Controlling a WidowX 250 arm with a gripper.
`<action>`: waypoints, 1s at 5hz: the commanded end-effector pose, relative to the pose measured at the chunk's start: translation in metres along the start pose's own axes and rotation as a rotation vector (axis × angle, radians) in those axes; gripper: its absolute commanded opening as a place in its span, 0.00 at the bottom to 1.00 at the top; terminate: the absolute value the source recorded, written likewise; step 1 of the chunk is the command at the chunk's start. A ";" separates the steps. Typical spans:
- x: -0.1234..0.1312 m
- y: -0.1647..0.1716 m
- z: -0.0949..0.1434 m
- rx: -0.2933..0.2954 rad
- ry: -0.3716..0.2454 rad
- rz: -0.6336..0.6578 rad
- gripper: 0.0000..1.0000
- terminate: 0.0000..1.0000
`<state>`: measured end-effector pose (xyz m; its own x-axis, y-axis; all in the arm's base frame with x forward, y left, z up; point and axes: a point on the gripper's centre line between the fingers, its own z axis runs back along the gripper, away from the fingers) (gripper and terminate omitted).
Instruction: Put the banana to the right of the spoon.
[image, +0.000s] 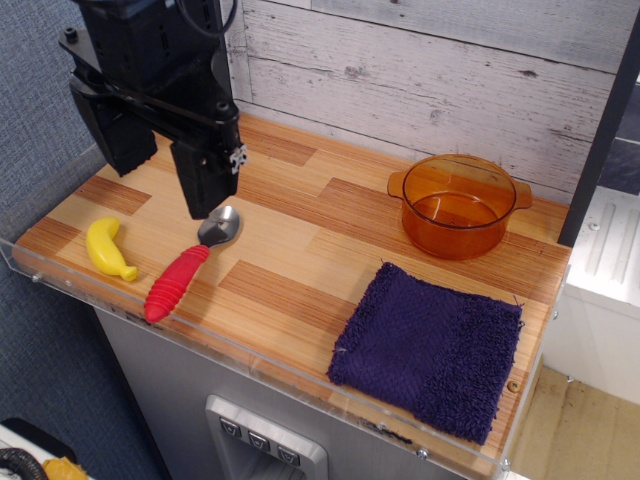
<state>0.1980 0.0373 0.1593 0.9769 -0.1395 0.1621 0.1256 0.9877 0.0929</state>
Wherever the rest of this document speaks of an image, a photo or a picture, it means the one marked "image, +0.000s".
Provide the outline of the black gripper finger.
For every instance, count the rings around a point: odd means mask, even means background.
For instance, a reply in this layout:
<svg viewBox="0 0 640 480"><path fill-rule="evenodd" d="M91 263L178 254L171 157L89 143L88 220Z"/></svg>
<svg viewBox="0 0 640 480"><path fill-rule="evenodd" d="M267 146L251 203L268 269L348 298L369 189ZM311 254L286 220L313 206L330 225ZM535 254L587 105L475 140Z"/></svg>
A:
<svg viewBox="0 0 640 480"><path fill-rule="evenodd" d="M74 88L71 93L99 150L120 176L129 174L157 152L153 131L116 101Z"/></svg>
<svg viewBox="0 0 640 480"><path fill-rule="evenodd" d="M176 172L192 219L208 217L236 194L238 175L228 158L206 136L188 136L170 146Z"/></svg>

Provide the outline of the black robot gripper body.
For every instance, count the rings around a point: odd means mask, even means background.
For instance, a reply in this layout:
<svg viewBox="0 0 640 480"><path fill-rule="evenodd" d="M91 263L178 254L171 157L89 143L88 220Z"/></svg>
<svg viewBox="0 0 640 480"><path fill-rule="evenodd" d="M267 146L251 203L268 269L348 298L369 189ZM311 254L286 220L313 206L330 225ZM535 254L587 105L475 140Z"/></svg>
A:
<svg viewBox="0 0 640 480"><path fill-rule="evenodd" d="M206 136L233 174L246 161L239 110L224 78L224 40L238 9L217 1L80 1L83 27L58 42L75 63L70 88L111 98L174 142Z"/></svg>

